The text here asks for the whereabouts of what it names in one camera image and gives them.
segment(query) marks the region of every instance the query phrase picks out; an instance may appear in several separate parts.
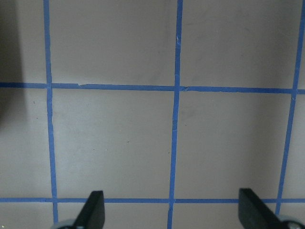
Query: vertical blue tape line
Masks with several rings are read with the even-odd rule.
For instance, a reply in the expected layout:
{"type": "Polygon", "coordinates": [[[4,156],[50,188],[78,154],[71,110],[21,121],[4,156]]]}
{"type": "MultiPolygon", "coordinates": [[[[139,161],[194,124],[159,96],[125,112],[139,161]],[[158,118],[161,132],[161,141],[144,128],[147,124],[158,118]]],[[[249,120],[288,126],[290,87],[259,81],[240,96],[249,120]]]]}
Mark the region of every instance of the vertical blue tape line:
{"type": "Polygon", "coordinates": [[[284,147],[284,155],[283,155],[283,161],[282,161],[280,182],[279,182],[278,193],[277,193],[277,204],[276,204],[276,209],[275,209],[276,214],[280,214],[280,210],[281,210],[281,200],[282,200],[282,196],[283,196],[285,174],[286,174],[289,146],[290,146],[290,140],[291,140],[292,125],[293,125],[294,114],[295,114],[295,101],[296,101],[296,95],[298,93],[297,86],[298,86],[300,67],[301,67],[304,28],[305,28],[305,0],[303,0],[303,3],[302,3],[299,38],[298,38],[297,52],[296,52],[296,59],[295,59],[295,75],[294,75],[294,82],[293,82],[293,88],[292,88],[293,91],[292,91],[291,102],[290,102],[290,110],[289,110],[289,117],[288,117],[288,124],[287,124],[287,132],[286,132],[286,139],[285,139],[285,147],[284,147]]]}
{"type": "Polygon", "coordinates": [[[178,132],[178,113],[179,113],[179,93],[180,93],[180,52],[181,52],[181,34],[182,34],[182,10],[183,0],[177,1],[177,22],[176,22],[176,49],[175,49],[175,90],[173,100],[173,128],[172,128],[172,156],[170,173],[170,191],[169,191],[169,210],[167,215],[167,229],[172,229],[173,207],[175,191],[176,174],[176,156],[177,156],[177,132],[178,132]]]}
{"type": "Polygon", "coordinates": [[[51,39],[50,39],[50,6],[49,0],[43,0],[44,14],[44,39],[46,54],[46,75],[47,75],[47,112],[48,112],[48,134],[49,134],[49,153],[50,153],[50,169],[51,169],[51,188],[53,199],[53,221],[58,222],[57,211],[57,187],[56,187],[56,171],[55,171],[55,152],[54,152],[54,135],[53,135],[53,108],[52,108],[52,74],[51,74],[51,39]]]}

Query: blue tape grid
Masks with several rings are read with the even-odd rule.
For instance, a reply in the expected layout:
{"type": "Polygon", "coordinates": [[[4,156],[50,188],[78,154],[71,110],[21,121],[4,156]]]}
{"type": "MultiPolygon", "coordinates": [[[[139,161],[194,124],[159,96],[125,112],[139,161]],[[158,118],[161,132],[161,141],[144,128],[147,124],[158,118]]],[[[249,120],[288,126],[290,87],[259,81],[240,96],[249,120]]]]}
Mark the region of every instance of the blue tape grid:
{"type": "Polygon", "coordinates": [[[148,198],[108,198],[106,203],[167,203],[169,204],[168,225],[172,228],[174,204],[183,203],[238,203],[238,199],[175,199],[175,169],[176,169],[176,149],[177,149],[177,126],[179,111],[179,93],[186,91],[198,92],[223,92],[223,93],[267,93],[267,94],[291,94],[291,103],[285,139],[285,149],[282,161],[281,175],[276,199],[263,199],[265,203],[276,203],[276,214],[279,214],[281,203],[305,203],[305,198],[282,198],[285,173],[287,167],[293,117],[295,112],[295,102],[298,94],[305,94],[305,89],[298,89],[299,70],[301,65],[301,54],[303,46],[305,28],[305,1],[303,0],[301,21],[299,27],[299,37],[297,45],[297,55],[295,62],[295,74],[293,87],[291,88],[249,88],[249,87],[211,87],[211,86],[180,86],[180,51],[182,35],[182,10],[183,0],[177,2],[177,24],[176,24],[176,52],[175,52],[175,84],[174,86],[161,85],[112,85],[112,84],[84,84],[77,83],[52,83],[51,75],[51,41],[50,41],[50,12],[49,0],[43,0],[44,7],[44,32],[45,32],[45,53],[46,53],[46,77],[47,83],[0,83],[0,88],[40,88],[47,90],[47,112],[48,112],[48,134],[51,167],[51,192],[52,198],[0,198],[0,202],[50,202],[53,203],[53,220],[58,221],[58,203],[84,203],[85,198],[57,198],[56,173],[55,173],[55,152],[54,136],[52,124],[52,89],[88,89],[88,90],[136,90],[136,91],[171,91],[174,92],[173,105],[173,128],[172,128],[172,157],[170,173],[170,191],[168,199],[148,199],[148,198]]]}

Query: silver screw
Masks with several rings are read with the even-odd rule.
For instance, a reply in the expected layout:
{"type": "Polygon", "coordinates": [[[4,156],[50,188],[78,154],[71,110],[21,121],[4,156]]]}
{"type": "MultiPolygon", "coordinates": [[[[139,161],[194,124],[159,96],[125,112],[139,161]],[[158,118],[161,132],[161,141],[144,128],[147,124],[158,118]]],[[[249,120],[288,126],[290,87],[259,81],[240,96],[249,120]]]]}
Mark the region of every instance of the silver screw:
{"type": "Polygon", "coordinates": [[[289,227],[290,229],[301,229],[301,226],[300,226],[299,224],[297,224],[297,223],[292,223],[292,222],[289,222],[289,223],[288,223],[288,227],[289,227]]]}

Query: black object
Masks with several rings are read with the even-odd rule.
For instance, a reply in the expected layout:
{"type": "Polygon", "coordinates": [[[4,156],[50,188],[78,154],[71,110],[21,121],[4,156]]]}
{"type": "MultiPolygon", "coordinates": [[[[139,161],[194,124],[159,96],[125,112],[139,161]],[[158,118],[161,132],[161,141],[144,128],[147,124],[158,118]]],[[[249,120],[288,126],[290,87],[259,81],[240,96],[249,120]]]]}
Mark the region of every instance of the black object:
{"type": "Polygon", "coordinates": [[[250,188],[239,189],[238,218],[245,229],[305,229],[296,221],[280,221],[250,188]]]}
{"type": "Polygon", "coordinates": [[[93,191],[72,226],[59,229],[102,229],[105,222],[103,191],[93,191]]]}

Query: gray floor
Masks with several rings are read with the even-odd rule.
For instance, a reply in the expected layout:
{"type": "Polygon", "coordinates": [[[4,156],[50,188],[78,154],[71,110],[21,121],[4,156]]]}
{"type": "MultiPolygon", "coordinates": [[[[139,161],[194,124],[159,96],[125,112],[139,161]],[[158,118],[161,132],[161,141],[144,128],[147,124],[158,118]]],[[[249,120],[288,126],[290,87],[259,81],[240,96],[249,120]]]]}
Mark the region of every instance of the gray floor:
{"type": "MultiPolygon", "coordinates": [[[[0,1],[0,226],[49,228],[55,212],[59,220],[75,218],[83,206],[77,202],[102,189],[111,202],[165,199],[106,203],[106,229],[166,229],[173,153],[174,198],[219,201],[175,203],[172,229],[241,229],[240,187],[269,199],[275,211],[301,0],[183,2],[180,86],[185,90],[174,152],[177,2],[50,0],[44,12],[46,2],[0,1]],[[49,70],[55,88],[47,107],[49,70]],[[76,89],[84,84],[157,87],[76,89]],[[55,164],[52,159],[50,164],[50,136],[55,164]],[[50,171],[56,172],[56,197],[50,171]],[[54,210],[52,198],[75,198],[75,203],[59,201],[54,210]]],[[[298,89],[305,89],[304,61],[298,89]]],[[[304,114],[305,95],[298,94],[281,196],[288,203],[280,211],[303,221],[304,114]]]]}

